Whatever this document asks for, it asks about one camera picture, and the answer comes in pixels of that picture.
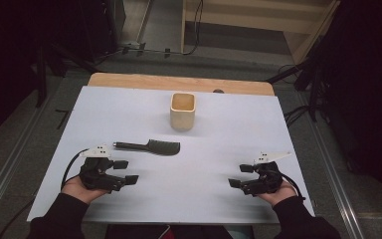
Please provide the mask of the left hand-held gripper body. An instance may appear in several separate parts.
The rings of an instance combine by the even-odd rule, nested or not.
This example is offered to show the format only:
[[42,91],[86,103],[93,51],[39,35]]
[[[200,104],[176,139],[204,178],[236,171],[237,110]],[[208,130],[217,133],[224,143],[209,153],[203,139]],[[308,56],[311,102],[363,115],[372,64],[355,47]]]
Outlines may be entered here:
[[80,153],[85,158],[81,166],[80,179],[87,189],[102,189],[108,192],[120,191],[125,184],[125,178],[108,175],[108,169],[114,169],[111,152],[105,144],[101,144]]

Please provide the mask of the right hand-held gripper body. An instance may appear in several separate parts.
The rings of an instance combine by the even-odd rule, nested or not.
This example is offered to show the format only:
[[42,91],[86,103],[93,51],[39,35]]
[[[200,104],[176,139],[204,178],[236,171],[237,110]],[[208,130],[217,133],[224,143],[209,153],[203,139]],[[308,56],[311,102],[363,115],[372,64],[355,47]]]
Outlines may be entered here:
[[253,196],[276,192],[283,182],[283,174],[279,170],[277,161],[288,156],[291,156],[290,152],[261,152],[253,164],[250,164],[259,177],[244,181],[242,183],[243,192]]

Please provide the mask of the person's right hand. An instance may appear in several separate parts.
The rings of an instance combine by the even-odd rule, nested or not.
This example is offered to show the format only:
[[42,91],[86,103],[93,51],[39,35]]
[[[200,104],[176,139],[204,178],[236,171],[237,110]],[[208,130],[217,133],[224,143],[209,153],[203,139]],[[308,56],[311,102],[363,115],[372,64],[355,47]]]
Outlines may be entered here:
[[259,197],[267,201],[271,206],[275,206],[293,196],[296,196],[295,189],[286,181],[283,181],[279,189],[274,193],[259,194]]

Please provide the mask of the person's left hand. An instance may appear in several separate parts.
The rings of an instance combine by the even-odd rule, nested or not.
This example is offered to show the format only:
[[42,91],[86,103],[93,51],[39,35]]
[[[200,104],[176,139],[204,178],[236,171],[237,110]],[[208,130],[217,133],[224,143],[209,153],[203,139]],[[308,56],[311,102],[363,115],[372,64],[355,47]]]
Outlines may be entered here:
[[107,194],[106,190],[87,189],[78,176],[69,179],[64,184],[62,192],[75,197],[76,199],[86,204],[91,204],[94,200]]

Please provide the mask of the white paper mat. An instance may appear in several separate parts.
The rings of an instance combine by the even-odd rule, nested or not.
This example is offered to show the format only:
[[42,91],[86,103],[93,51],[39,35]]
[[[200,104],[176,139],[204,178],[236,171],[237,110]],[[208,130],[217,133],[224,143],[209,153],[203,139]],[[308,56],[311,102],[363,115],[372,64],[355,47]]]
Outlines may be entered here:
[[90,206],[86,220],[104,223],[256,224],[274,223],[270,204],[230,186],[228,179],[252,180],[241,164],[261,152],[290,152],[280,171],[305,190],[305,182],[275,97],[199,93],[193,127],[170,125],[171,92],[84,87],[44,177],[30,218],[44,215],[60,191],[62,178],[77,174],[79,151],[116,141],[177,141],[178,154],[113,150],[128,162],[122,175],[137,183],[107,194]]

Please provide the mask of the beige square cup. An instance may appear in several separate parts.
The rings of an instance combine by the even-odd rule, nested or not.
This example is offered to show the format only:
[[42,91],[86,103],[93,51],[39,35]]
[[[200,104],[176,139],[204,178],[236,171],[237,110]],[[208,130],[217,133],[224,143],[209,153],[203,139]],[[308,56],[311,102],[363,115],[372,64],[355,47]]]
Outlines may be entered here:
[[178,130],[190,130],[194,125],[196,97],[188,93],[174,93],[170,105],[170,125]]

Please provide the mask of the black stand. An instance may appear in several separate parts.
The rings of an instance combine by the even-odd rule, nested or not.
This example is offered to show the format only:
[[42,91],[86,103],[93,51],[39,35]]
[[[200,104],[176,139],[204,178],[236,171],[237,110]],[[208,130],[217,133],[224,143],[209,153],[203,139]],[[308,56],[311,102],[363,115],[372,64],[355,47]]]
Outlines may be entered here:
[[267,79],[266,83],[272,85],[295,74],[297,74],[297,77],[293,87],[298,92],[309,88],[308,105],[305,106],[305,109],[308,111],[311,120],[317,122],[316,112],[323,110],[323,92],[320,82],[321,71],[315,67],[315,63],[312,60],[305,60],[283,72],[279,70],[275,76]]
[[90,74],[98,73],[98,69],[85,60],[68,51],[61,45],[53,42],[43,42],[37,50],[36,75],[38,79],[38,99],[36,107],[40,108],[47,98],[47,80],[46,66],[49,66],[51,71],[59,77],[64,77],[67,72],[67,67],[62,58],[67,58],[78,65],[80,68],[88,71]]

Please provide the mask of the black curtain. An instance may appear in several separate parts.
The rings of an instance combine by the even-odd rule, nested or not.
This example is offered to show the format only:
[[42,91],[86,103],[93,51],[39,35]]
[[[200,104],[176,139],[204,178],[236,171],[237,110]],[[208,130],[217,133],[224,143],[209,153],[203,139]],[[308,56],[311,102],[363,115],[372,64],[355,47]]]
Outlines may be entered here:
[[53,42],[93,65],[117,48],[114,0],[0,0],[0,125],[37,90],[37,50]]
[[348,161],[382,183],[382,0],[341,0],[312,58]]

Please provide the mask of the light wooden shelf unit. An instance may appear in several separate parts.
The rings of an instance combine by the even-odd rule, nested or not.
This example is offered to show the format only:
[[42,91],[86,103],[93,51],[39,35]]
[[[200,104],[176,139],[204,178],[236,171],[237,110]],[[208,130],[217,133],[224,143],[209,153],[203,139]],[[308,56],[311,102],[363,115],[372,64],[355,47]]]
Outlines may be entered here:
[[302,63],[327,32],[341,0],[203,0],[202,23],[283,32],[293,61]]

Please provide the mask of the metal floor rail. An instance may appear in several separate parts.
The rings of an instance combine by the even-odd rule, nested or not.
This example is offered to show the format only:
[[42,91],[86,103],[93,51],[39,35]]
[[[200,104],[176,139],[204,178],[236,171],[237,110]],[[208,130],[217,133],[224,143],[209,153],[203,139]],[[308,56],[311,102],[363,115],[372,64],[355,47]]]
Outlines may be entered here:
[[37,108],[27,98],[0,127],[0,200],[50,99]]
[[319,113],[300,114],[290,130],[314,212],[324,216],[343,239],[366,239],[340,172],[347,172],[334,135]]

